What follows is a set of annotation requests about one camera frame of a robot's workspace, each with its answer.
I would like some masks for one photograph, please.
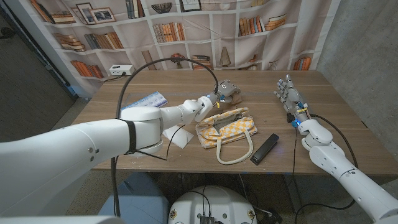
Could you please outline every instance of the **wooden table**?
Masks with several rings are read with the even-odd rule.
[[[365,127],[355,112],[347,105],[336,90],[319,72],[289,71],[295,87],[306,99],[313,113],[329,119],[347,137],[359,168],[368,175],[397,175],[398,163],[383,147],[380,141]],[[217,173],[255,173],[289,174],[293,170],[295,129],[286,122],[286,112],[282,103],[272,93],[277,89],[277,81],[284,78],[286,72],[264,71],[215,71],[219,81],[231,80],[240,87],[243,101],[239,107],[248,107],[258,133],[252,136],[254,151],[272,134],[280,138],[278,144],[258,165],[249,159],[233,165],[222,165],[216,159],[216,148],[204,149],[200,146],[195,132],[196,122],[186,125],[185,130],[194,134],[188,145],[181,149],[172,144],[167,161],[153,157],[121,156],[118,169],[159,172],[217,172]],[[87,104],[73,124],[114,118],[121,88],[127,78],[106,82]],[[144,71],[138,74],[126,90],[124,99],[130,93],[130,102],[139,100],[155,91],[159,91],[169,101],[165,106],[177,106],[188,99],[198,99],[213,91],[214,79],[206,71]],[[207,117],[223,112],[213,108]],[[333,140],[346,153],[351,155],[340,135],[328,124],[320,121],[333,134]],[[296,174],[326,174],[314,165],[308,151],[301,144],[303,136],[298,134],[295,155]],[[165,157],[169,140],[162,136],[164,146],[156,153]],[[236,159],[248,150],[248,142],[243,139],[223,145],[221,159]],[[110,169],[110,160],[97,165],[94,169]]]

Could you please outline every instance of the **bookshelf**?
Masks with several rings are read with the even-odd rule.
[[[220,10],[219,4],[202,7],[202,11],[181,12],[179,0],[142,0],[145,17],[128,19],[125,0],[94,1],[94,0],[37,0],[51,11],[70,11],[75,4],[90,2],[94,9],[110,7],[116,22],[86,25],[79,18],[73,24],[51,24],[44,22],[39,13],[33,8],[30,0],[20,0],[26,11],[43,33],[60,58],[70,68],[73,76],[85,80],[94,77],[81,77],[70,64],[71,60],[93,64],[99,63],[103,75],[110,75],[108,69],[112,64],[133,64],[135,68],[145,64],[141,52],[148,50],[153,60],[166,58],[174,53],[180,53],[186,58],[192,55],[210,56],[213,68],[238,69],[253,63],[249,59],[257,54],[258,70],[268,70],[269,62],[278,60],[278,70],[291,70],[294,62],[301,57],[319,57],[325,38],[322,32],[328,31],[331,20],[335,15],[336,4],[340,0],[310,1],[310,0],[264,0],[264,4],[252,7],[252,1],[227,0],[230,2],[228,10]],[[158,14],[151,8],[152,4],[172,2],[168,13]],[[239,19],[261,16],[264,25],[270,17],[287,14],[284,25],[271,30],[241,36]],[[154,24],[170,22],[182,23],[185,27],[185,40],[158,43]],[[73,34],[86,46],[85,52],[74,52],[61,48],[57,39],[52,35]],[[124,49],[94,49],[90,46],[84,34],[117,33]],[[226,47],[231,65],[224,68],[220,65],[221,49]],[[318,59],[312,61],[311,70],[316,68]],[[192,69],[191,63],[182,62],[184,69]],[[158,70],[177,69],[172,62],[162,62],[156,65]]]

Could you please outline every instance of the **bowl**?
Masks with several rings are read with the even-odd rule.
[[[162,14],[170,12],[173,3],[167,2],[167,3],[153,4],[151,6],[157,13]]]

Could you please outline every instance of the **white power outlet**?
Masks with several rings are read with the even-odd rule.
[[[111,75],[122,75],[123,72],[126,72],[126,75],[131,75],[135,69],[132,65],[112,65],[109,71]]]

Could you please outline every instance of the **black band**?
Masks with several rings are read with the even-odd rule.
[[[129,150],[126,152],[126,154],[132,154],[137,151],[137,138],[136,138],[136,127],[134,125],[133,121],[125,121],[127,123],[127,126],[129,127],[129,135],[130,135],[130,146]]]

